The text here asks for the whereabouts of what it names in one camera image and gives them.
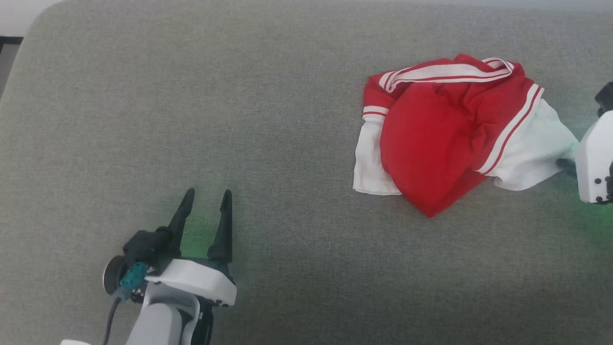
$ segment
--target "teal connector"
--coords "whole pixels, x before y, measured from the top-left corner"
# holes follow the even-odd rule
[[[136,290],[147,276],[147,265],[137,262],[130,268],[125,277],[121,280],[119,288],[113,293],[113,299],[121,299],[121,302],[129,300],[132,292]]]

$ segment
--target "white wall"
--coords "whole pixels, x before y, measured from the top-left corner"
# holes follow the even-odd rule
[[[0,0],[0,36],[25,36],[30,24],[48,6],[62,0]],[[477,6],[523,7],[555,10],[613,10],[613,0],[357,0],[429,2]]]
[[[47,7],[61,0],[0,0],[0,36],[25,36]]]

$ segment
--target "white stripe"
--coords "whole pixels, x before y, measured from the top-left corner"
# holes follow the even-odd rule
[[[530,108],[530,106],[532,104],[532,99],[534,98],[535,93],[538,90],[538,88],[539,88],[539,86],[537,84],[533,84],[530,87],[530,89],[528,89],[528,95],[526,95],[526,102],[524,103],[524,106],[517,113],[517,115],[515,115],[515,117],[513,117],[513,119],[506,125],[506,127],[504,128],[502,133],[500,133],[500,135],[498,136],[498,139],[496,139],[496,143],[494,143],[494,147],[492,148],[492,151],[490,152],[490,155],[487,157],[487,160],[485,161],[483,166],[481,166],[481,168],[479,168],[477,170],[477,172],[479,172],[481,174],[484,174],[496,162],[496,159],[498,159],[498,156],[500,154],[500,150],[502,149],[502,145],[504,144],[506,138],[509,136],[509,133],[513,130],[515,125],[521,121],[522,117],[524,117],[524,115],[526,114],[526,112]],[[535,99],[534,106],[532,107],[532,110],[530,111],[531,114],[535,113],[536,108],[538,106],[538,102],[541,99],[541,94],[542,93],[543,93],[543,89],[541,89],[541,91],[539,92],[539,95]],[[524,120],[524,123],[528,123],[528,122],[529,122],[529,120],[528,120],[528,118],[526,118]]]
[[[449,64],[449,65],[435,65],[435,66],[427,66],[424,68],[415,69],[413,71],[404,72],[400,74],[393,75],[390,79],[390,82],[387,83],[387,87],[384,88],[387,92],[391,93],[396,89],[396,86],[402,82],[477,82],[484,83],[490,82],[497,79],[506,78],[512,73],[512,66],[508,63],[503,62],[506,66],[506,69],[501,69],[499,71],[493,72],[483,72],[475,66],[470,64]],[[383,77],[379,80],[379,85],[382,83],[385,84],[387,80],[388,73],[384,74]],[[445,77],[456,77],[456,76],[469,76],[469,77],[482,77],[481,79],[444,79]],[[431,79],[440,77],[441,79],[436,80],[418,80],[418,79]]]
[[[409,81],[402,81],[402,82],[411,82],[411,83],[464,83],[464,82],[486,83],[486,82],[493,82],[494,80],[506,78],[508,76],[509,76],[508,74],[505,74],[505,75],[502,75],[502,76],[492,77],[492,78],[485,78],[485,79],[454,78],[454,79],[435,79],[435,80],[409,80]]]
[[[389,109],[384,108],[384,107],[378,107],[378,106],[366,106],[364,107],[364,112],[380,112],[382,114],[387,115],[387,112],[389,112]]]
[[[377,120],[377,121],[383,122],[385,120],[385,116],[378,115],[378,114],[365,114],[365,115],[362,115],[362,120],[365,120],[365,121]]]
[[[379,86],[385,90],[385,82],[387,81],[387,77],[390,76],[390,74],[394,73],[395,71],[391,71],[391,72],[387,72],[385,74],[383,74],[383,76],[381,76],[381,79],[379,79]]]

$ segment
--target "gray couch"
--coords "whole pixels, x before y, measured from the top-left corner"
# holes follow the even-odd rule
[[[184,253],[234,193],[237,304],[214,344],[613,341],[613,208],[558,174],[428,220],[352,191],[368,76],[521,62],[579,138],[611,14],[404,2],[78,0],[33,24],[0,101],[0,344],[102,341],[105,264],[196,188]],[[119,309],[111,344],[139,311]]]

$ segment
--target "white fabric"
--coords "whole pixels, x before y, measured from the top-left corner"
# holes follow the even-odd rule
[[[356,147],[356,167],[353,173],[353,189],[374,195],[401,195],[388,173],[381,165],[381,130],[385,117],[364,115]]]
[[[381,165],[381,130],[385,117],[364,115],[356,147],[353,189],[373,195],[400,195],[392,178]],[[556,111],[543,99],[536,98],[535,109],[511,133],[498,163],[487,173],[494,184],[508,190],[530,188],[560,169],[558,158],[574,159],[579,141],[560,122]]]
[[[378,106],[367,106],[364,107],[364,114],[362,116],[362,118],[364,118],[364,116],[366,115],[387,115],[387,113],[389,112],[388,108],[385,107],[378,107]]]
[[[494,143],[494,147],[492,147],[492,151],[490,151],[490,154],[487,157],[487,160],[481,166],[481,168],[476,170],[477,172],[483,175],[491,176],[490,172],[500,162],[506,146],[510,144],[511,137],[515,135],[515,132],[519,130],[519,128],[524,126],[524,122],[530,121],[530,119],[534,117],[534,114],[538,108],[537,105],[541,100],[541,95],[543,95],[543,88],[537,84],[530,87],[526,95],[526,100],[524,101],[524,106],[519,110],[517,115],[515,115],[513,119],[509,121],[504,130],[500,133],[496,139],[496,142]]]
[[[379,86],[389,93],[396,90],[400,83],[485,83],[498,79],[503,79],[513,73],[513,64],[498,58],[482,60],[492,68],[504,66],[504,69],[497,69],[493,72],[484,72],[470,64],[436,64],[417,68],[415,65],[399,71],[387,72],[379,79]]]
[[[579,141],[541,99],[536,112],[509,138],[496,168],[494,184],[508,190],[530,188],[561,171],[558,158],[574,160]]]

